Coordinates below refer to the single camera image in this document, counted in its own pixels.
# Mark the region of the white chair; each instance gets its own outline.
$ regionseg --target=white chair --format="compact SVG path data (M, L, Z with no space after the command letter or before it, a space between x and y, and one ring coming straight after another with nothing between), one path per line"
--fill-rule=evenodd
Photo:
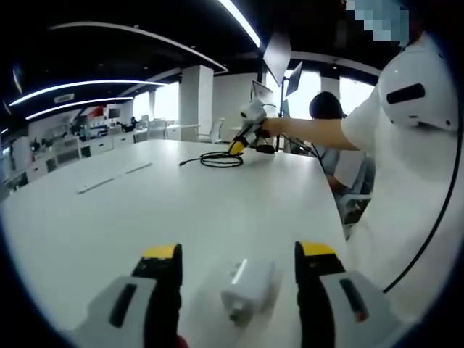
M218 144L222 143L223 140L220 137L220 130L223 127L224 119L220 118L212 123L209 134L199 134L198 139L202 143Z
M376 166L372 157L367 156L364 163L362 164L361 170L364 170L364 178L361 182L359 194L345 194L337 202L337 206L340 211L341 222L344 226L350 228L351 225L357 223L353 221L350 215L360 216L364 212L365 207L370 202L372 194L374 179L376 176Z
M166 139L166 130L166 120L154 120L148 124L148 139Z

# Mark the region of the black ceiling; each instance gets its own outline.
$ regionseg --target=black ceiling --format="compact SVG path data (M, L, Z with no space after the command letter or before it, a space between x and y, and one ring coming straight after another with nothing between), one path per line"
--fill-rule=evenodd
M397 52L392 43L374 42L340 0L235 0L266 44L274 30L285 30L294 51L310 51L352 59L381 69ZM109 28L63 28L77 21L107 22L170 38L226 65L230 73L257 71L257 59L244 54L257 48L217 0L98 1L27 5L2 23L3 47L9 60L1 66L5 104L42 88L97 79L146 80L177 67L205 62L198 56L153 38ZM15 87L15 69L22 87ZM178 76L162 82L171 82ZM2 109L0 127L14 128L34 112L54 106L53 97L73 92L75 100L117 96L128 85L69 88Z

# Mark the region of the white table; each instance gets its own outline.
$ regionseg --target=white table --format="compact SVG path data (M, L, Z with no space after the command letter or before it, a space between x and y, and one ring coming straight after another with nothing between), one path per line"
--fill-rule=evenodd
M76 327L92 298L131 274L145 249L178 242L179 334L191 348L299 347L294 243L325 242L344 260L334 198L309 157L247 149L241 167L178 166L226 147L166 140L124 146L50 173L4 202L17 267L54 326ZM76 194L86 181L147 162L153 165ZM223 310L220 289L244 257L275 261L281 287L275 305L240 330Z

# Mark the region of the white shirt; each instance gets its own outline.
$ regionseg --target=white shirt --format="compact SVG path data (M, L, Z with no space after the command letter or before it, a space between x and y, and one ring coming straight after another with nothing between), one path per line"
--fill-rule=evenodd
M433 43L424 35L415 45ZM411 262L436 222L450 187L457 137L435 128L392 124L379 103L377 88L342 120L341 128L352 144L373 155L376 162L372 200L347 242L347 267L359 270L383 290ZM464 159L435 237L387 294L404 320L422 315L447 280L462 242L463 189Z

